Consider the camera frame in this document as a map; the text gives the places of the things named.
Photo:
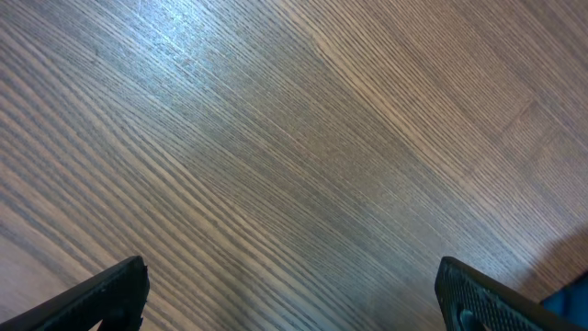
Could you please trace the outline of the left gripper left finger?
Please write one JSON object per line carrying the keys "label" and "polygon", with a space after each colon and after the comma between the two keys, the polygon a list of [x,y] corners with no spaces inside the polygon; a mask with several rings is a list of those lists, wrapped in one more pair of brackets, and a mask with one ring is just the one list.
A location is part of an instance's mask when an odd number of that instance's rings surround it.
{"label": "left gripper left finger", "polygon": [[3,330],[138,331],[150,290],[142,257],[128,257],[1,324]]}

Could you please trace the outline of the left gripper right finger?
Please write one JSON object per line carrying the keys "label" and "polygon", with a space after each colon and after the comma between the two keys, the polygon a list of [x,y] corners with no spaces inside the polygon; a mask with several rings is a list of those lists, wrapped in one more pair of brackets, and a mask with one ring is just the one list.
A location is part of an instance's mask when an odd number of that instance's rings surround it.
{"label": "left gripper right finger", "polygon": [[435,295],[449,331],[585,330],[454,257],[441,259]]}

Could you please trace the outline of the blue polo shirt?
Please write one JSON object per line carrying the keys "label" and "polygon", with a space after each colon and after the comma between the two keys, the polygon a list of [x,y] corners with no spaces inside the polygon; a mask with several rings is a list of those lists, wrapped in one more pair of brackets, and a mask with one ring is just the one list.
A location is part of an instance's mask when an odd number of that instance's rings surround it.
{"label": "blue polo shirt", "polygon": [[568,283],[540,303],[545,309],[564,320],[586,328],[588,326],[588,275]]}

